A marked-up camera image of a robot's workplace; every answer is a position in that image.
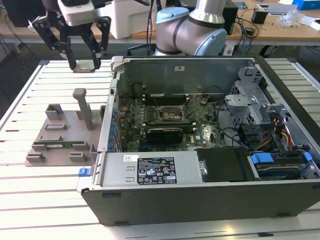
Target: white slatted platform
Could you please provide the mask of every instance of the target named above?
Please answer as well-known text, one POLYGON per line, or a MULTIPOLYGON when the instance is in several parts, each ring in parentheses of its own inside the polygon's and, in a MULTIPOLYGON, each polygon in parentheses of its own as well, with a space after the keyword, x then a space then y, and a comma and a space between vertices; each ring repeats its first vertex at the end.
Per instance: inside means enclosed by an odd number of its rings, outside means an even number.
MULTIPOLYGON (((284 59, 282 61, 286 65, 284 71, 295 70, 284 59)), ((303 75, 287 73, 281 78, 290 81, 290 86, 304 86, 303 75)), ((73 90, 87 88, 86 99, 91 109, 99 109, 107 100, 111 79, 108 60, 102 62, 99 71, 88 74, 71 73, 67 61, 51 61, 37 68, 0 121, 1 240, 95 237, 106 240, 257 240, 260 239, 257 233, 266 232, 274 234, 267 238, 270 240, 320 239, 320 203, 289 218, 105 227, 98 223, 76 191, 79 167, 25 167, 25 156, 46 119, 44 111, 48 104, 60 103, 63 110, 78 110, 71 97, 73 90)), ((307 96, 317 96, 317 92, 307 92, 307 96)), ((320 113, 314 116, 320 119, 320 113)))
MULTIPOLYGON (((278 74, 313 120, 320 126, 320 84, 301 65, 283 59, 267 59, 268 64, 278 74)), ((267 87, 276 103, 280 99, 274 90, 267 87)))

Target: wooden desk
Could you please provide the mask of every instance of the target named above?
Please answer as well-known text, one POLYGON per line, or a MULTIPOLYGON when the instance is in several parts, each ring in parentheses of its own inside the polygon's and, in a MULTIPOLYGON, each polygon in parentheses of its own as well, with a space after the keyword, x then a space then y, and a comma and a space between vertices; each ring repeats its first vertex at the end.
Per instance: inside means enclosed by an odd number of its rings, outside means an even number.
MULTIPOLYGON (((264 4, 276 4, 279 0, 266 0, 264 4)), ((253 9, 257 4, 261 3, 259 1, 245 0, 248 9, 253 9)), ((238 16, 242 16, 245 10, 239 10, 238 16)), ((306 16, 320 18, 319 10, 304 10, 301 13, 306 16)), ((243 14, 242 18, 251 21, 253 11, 247 11, 243 14)), ((16 43, 18 40, 9 30, 5 19, 5 14, 3 13, 0 18, 0 33, 4 36, 5 41, 8 43, 16 43)), ((254 45, 320 45, 320 31, 301 25, 300 27, 285 27, 281 28, 277 23, 278 16, 267 16, 264 24, 257 24, 259 28, 259 35, 254 39, 252 44, 254 45)), ((251 24, 245 22, 245 27, 253 27, 251 24)), ((25 43, 43 43, 39 38, 37 33, 34 33, 27 29, 26 27, 14 27, 14 32, 25 42, 25 43)), ((94 26, 92 28, 94 35, 99 39, 101 37, 100 31, 94 26)), ((241 38, 241 28, 239 25, 235 25, 232 35, 227 37, 227 45, 235 44, 241 38)), ((156 31, 152 34, 153 43, 156 42, 156 31)), ((82 43, 80 38, 75 38, 72 40, 73 43, 82 43)), ((128 38, 114 39, 110 35, 110 43, 145 43, 146 42, 146 32, 139 32, 132 34, 128 38)))

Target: lab floor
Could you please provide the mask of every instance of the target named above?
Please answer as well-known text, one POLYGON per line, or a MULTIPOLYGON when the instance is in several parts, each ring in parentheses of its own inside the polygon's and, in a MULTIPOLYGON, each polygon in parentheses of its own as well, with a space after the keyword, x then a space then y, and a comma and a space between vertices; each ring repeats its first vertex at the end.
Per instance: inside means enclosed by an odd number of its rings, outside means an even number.
MULTIPOLYGON (((113 56, 125 56, 127 55, 127 49, 133 46, 136 46, 136 44, 109 44, 108 53, 103 56, 103 59, 111 59, 113 56)), ((263 46, 254 46, 248 55, 257 55, 262 47, 263 46)), ((30 49, 41 60, 61 60, 58 52, 48 50, 44 44, 32 44, 30 45, 30 49)), ((72 49, 77 59, 91 59, 91 53, 84 44, 73 45, 72 49)), ((6 113, 10 104, 19 94, 39 63, 39 60, 27 50, 26 47, 23 47, 20 55, 16 55, 0 63, 0 119, 6 113)), ((132 55, 145 56, 147 54, 146 52, 146 48, 142 48, 133 51, 132 55)), ((286 56, 285 52, 289 53, 290 51, 276 49, 269 57, 294 57, 315 79, 320 80, 320 49, 319 51, 314 50, 319 56, 311 53, 304 46, 297 49, 293 56, 286 56)), ((241 50, 236 52, 235 55, 241 55, 241 50)))

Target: sticker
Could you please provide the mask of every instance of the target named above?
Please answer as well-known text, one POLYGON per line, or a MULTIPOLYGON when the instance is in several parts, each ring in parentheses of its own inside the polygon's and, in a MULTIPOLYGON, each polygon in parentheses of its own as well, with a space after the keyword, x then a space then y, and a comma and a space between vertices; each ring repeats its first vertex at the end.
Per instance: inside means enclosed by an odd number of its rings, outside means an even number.
POLYGON ((176 165, 173 157, 138 158, 137 162, 138 184, 148 185, 177 183, 176 165))
POLYGON ((124 162, 137 162, 139 155, 124 155, 123 161, 124 162))
POLYGON ((174 71, 175 72, 183 72, 185 70, 185 66, 175 66, 174 71))
POLYGON ((51 145, 45 145, 48 149, 63 149, 64 146, 62 144, 51 144, 51 145))

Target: circuit board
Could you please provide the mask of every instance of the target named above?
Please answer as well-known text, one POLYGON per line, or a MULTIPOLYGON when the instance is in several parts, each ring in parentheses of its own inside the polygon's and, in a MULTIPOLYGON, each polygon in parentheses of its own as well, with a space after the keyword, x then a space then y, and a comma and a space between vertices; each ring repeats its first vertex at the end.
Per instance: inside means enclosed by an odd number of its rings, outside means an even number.
POLYGON ((125 152, 194 151, 197 148, 225 147, 216 125, 216 102, 204 96, 193 96, 184 105, 145 105, 140 99, 122 99, 120 123, 122 148, 125 152), (149 129, 182 129, 178 144, 150 144, 149 129))

